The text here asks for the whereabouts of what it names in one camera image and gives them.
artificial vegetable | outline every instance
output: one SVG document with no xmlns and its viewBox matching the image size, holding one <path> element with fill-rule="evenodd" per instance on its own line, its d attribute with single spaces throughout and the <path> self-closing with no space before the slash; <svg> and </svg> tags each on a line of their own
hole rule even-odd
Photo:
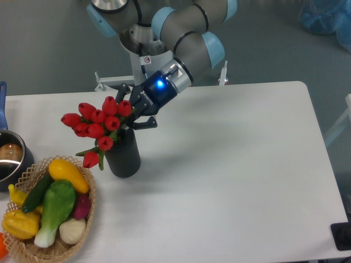
<svg viewBox="0 0 351 263">
<path fill-rule="evenodd" d="M 73 245 L 81 239 L 85 230 L 86 221 L 84 219 L 72 218 L 60 225 L 60 236 L 65 243 Z"/>
<path fill-rule="evenodd" d="M 53 182 L 43 200 L 42 227 L 35 236 L 34 244 L 47 248 L 55 241 L 58 227 L 68 218 L 76 201 L 76 192 L 67 180 Z"/>
<path fill-rule="evenodd" d="M 71 182 L 79 193 L 87 193 L 89 191 L 89 184 L 83 174 L 73 163 L 67 160 L 52 160 L 49 164 L 49 173 L 55 181 L 67 180 Z"/>
<path fill-rule="evenodd" d="M 42 204 L 44 195 L 49 186 L 54 182 L 48 172 L 34 185 L 32 191 L 28 194 L 23 202 L 23 213 L 29 213 Z"/>
<path fill-rule="evenodd" d="M 38 232 L 39 220 L 39 215 L 34 212 L 25 214 L 21 210 L 12 210 L 4 214 L 2 227 L 14 237 L 29 239 Z"/>
<path fill-rule="evenodd" d="M 21 191 L 17 190 L 14 185 L 9 185 L 9 192 L 10 192 L 10 198 L 12 202 L 14 202 L 16 205 L 19 207 L 23 206 L 24 200 L 27 198 L 28 194 Z M 35 210 L 35 213 L 42 214 L 43 213 L 43 206 L 39 205 Z"/>
<path fill-rule="evenodd" d="M 88 196 L 80 194 L 73 211 L 73 217 L 77 220 L 85 218 L 92 207 L 92 203 Z"/>
<path fill-rule="evenodd" d="M 3 233 L 0 232 L 0 259 L 7 255 L 6 245 L 4 244 Z"/>
</svg>

blue plastic bag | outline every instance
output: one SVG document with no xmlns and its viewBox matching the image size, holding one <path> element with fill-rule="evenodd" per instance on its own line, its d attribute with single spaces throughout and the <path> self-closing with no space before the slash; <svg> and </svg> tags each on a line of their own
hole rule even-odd
<svg viewBox="0 0 351 263">
<path fill-rule="evenodd" d="M 340 45 L 351 52 L 351 0 L 306 0 L 299 21 L 313 34 L 336 33 Z"/>
</svg>

cooking pot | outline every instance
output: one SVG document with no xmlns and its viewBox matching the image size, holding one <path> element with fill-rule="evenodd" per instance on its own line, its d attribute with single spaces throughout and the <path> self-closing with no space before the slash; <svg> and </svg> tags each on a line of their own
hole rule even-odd
<svg viewBox="0 0 351 263">
<path fill-rule="evenodd" d="M 6 82 L 0 82 L 0 192 L 8 191 L 8 185 L 18 182 L 18 178 L 34 164 L 32 152 L 24 140 L 8 130 L 5 117 Z"/>
</svg>

red tulip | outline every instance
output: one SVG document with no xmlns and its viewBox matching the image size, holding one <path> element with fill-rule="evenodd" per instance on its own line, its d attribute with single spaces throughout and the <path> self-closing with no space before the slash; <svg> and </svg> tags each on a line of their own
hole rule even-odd
<svg viewBox="0 0 351 263">
<path fill-rule="evenodd" d="M 114 141 L 108 136 L 103 136 L 98 140 L 98 146 L 102 151 L 107 151 L 111 149 L 113 144 Z"/>
<path fill-rule="evenodd" d="M 98 123 L 92 123 L 89 124 L 89 126 L 85 129 L 87 136 L 90 138 L 98 139 L 102 137 L 105 133 L 104 128 L 101 126 L 101 124 Z"/>
<path fill-rule="evenodd" d="M 106 119 L 106 114 L 102 110 L 95 110 L 92 113 L 92 121 L 94 123 L 102 123 Z"/>
<path fill-rule="evenodd" d="M 118 114 L 127 117 L 132 113 L 132 105 L 128 100 L 123 100 L 118 106 Z"/>
<path fill-rule="evenodd" d="M 62 117 L 61 121 L 68 127 L 74 128 L 81 123 L 81 116 L 76 113 L 67 113 Z"/>
<path fill-rule="evenodd" d="M 106 99 L 103 103 L 103 111 L 108 116 L 113 116 L 117 113 L 118 105 L 117 105 L 117 102 L 116 102 L 114 97 L 112 97 L 112 96 L 106 97 Z"/>
<path fill-rule="evenodd" d="M 92 119 L 92 113 L 96 110 L 96 108 L 89 103 L 82 102 L 79 104 L 78 110 L 84 119 L 90 121 Z"/>
<path fill-rule="evenodd" d="M 87 152 L 84 155 L 83 167 L 91 168 L 99 163 L 99 155 L 96 152 Z"/>
<path fill-rule="evenodd" d="M 77 124 L 74 128 L 75 134 L 79 137 L 86 137 L 87 136 L 86 129 L 88 127 L 89 127 L 89 124 L 85 122 L 81 122 Z"/>
<path fill-rule="evenodd" d="M 115 116 L 107 116 L 105 120 L 105 127 L 110 131 L 117 130 L 121 125 L 120 120 Z"/>
</svg>

grey floor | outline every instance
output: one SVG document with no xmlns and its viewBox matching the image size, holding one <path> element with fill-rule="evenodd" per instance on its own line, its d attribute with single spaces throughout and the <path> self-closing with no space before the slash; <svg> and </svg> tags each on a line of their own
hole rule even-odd
<svg viewBox="0 0 351 263">
<path fill-rule="evenodd" d="M 88 2 L 0 1 L 0 79 L 8 83 L 8 95 L 90 92 L 95 71 L 100 77 L 132 74 L 119 40 L 104 38 L 90 22 Z M 168 2 L 176 9 L 191 4 Z M 212 32 L 225 47 L 230 84 L 304 82 L 325 134 L 347 108 L 351 53 L 335 36 L 311 35 L 301 28 L 302 2 L 239 0 L 236 15 Z M 220 68 L 195 84 L 216 84 Z M 351 194 L 350 127 L 328 153 L 340 192 Z"/>
</svg>

